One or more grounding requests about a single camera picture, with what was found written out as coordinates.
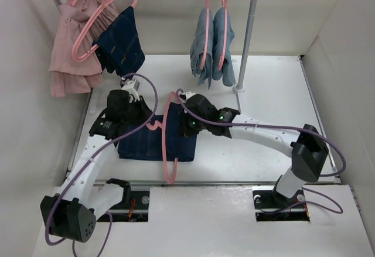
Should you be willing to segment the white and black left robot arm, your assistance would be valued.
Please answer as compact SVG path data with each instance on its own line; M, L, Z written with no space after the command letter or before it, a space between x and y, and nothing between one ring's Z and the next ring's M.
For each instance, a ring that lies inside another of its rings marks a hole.
M139 131L150 120L152 111L136 89L112 90L107 106L91 126L86 145L69 176L57 193L45 196L40 210L45 224L45 238L87 242L97 220L112 206L125 208L131 201L129 182L110 179L104 187L91 190L118 138Z

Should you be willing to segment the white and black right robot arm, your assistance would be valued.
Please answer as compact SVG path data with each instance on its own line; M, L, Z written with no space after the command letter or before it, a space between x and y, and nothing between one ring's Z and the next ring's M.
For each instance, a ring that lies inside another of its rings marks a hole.
M215 136L250 141L276 150L291 160L271 192L278 208L287 208L306 183L321 176L329 149L312 125L303 128L280 127L262 123L236 109L216 108L205 96L187 91L177 94L183 107L180 130L185 136L208 131Z

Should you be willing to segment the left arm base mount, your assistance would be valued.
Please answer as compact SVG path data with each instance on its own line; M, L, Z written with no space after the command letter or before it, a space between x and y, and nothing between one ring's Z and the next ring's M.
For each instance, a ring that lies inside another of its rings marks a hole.
M108 211L113 222L148 222L150 188L132 187L129 201L122 200Z

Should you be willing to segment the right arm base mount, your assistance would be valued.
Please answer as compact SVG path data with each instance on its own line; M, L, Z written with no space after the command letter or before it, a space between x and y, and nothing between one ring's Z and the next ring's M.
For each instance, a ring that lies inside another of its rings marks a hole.
M255 219L257 222L309 222L304 192L299 189L292 198L276 194L271 189L253 190Z

